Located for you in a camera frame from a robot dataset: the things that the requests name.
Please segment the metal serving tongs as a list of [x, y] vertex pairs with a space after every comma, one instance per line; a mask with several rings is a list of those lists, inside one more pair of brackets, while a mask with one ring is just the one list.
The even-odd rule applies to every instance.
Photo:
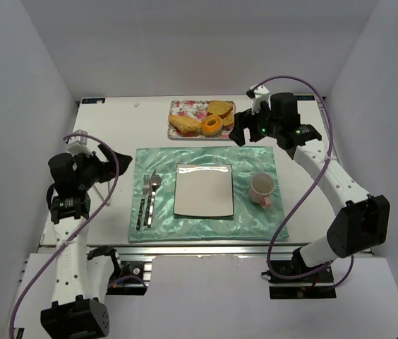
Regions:
[[108, 197], [109, 192], [111, 190], [111, 182], [104, 182], [104, 183], [99, 183], [97, 182], [92, 186], [92, 190], [95, 192], [95, 194], [98, 196], [98, 199], [103, 202], [106, 197]]

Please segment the long yellow bread loaf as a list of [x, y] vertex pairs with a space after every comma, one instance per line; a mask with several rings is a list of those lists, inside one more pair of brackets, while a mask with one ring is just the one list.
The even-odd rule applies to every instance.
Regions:
[[196, 133], [201, 130], [201, 123], [188, 116], [169, 115], [169, 123], [181, 133]]

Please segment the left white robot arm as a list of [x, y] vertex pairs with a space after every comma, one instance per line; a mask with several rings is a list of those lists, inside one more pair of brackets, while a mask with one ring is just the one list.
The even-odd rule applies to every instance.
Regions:
[[104, 297], [110, 279], [122, 272], [116, 249], [87, 249], [88, 227], [76, 228], [90, 217], [88, 191], [96, 183], [121, 176], [130, 165], [129, 155], [111, 153], [99, 146], [102, 162], [85, 146], [53, 156], [49, 162], [54, 180], [48, 206], [62, 251], [56, 258], [52, 304], [40, 313], [40, 323], [51, 338], [104, 338], [109, 334], [109, 314]]

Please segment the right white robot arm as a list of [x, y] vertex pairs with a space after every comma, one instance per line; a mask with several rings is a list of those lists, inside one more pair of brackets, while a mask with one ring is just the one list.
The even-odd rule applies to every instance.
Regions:
[[292, 93], [272, 94], [260, 86], [249, 90], [250, 109], [235, 114], [229, 137], [245, 145], [244, 131], [252, 142], [265, 137], [300, 165], [313, 179], [332, 206], [335, 219], [325, 236], [296, 249], [286, 273], [272, 271], [281, 280], [302, 280], [326, 269], [337, 258], [346, 258], [384, 244], [390, 215], [390, 203], [358, 185], [332, 158], [331, 142], [310, 124], [301, 123], [297, 98]]

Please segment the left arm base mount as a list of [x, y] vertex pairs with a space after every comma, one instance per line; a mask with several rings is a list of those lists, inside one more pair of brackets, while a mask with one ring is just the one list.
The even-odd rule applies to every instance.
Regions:
[[94, 296], [143, 296], [144, 262], [122, 259], [113, 246], [99, 246], [87, 250], [87, 273]]

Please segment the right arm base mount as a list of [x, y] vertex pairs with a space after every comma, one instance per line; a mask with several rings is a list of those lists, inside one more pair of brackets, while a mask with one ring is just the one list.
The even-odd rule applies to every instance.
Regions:
[[300, 299], [335, 299], [337, 293], [334, 287], [334, 276], [330, 264], [314, 274], [315, 268], [304, 270], [296, 259], [270, 261], [272, 269], [278, 275], [293, 276], [306, 274], [296, 279], [281, 279], [273, 275], [270, 270], [262, 272], [261, 278], [268, 282], [270, 299], [273, 300], [300, 300]]

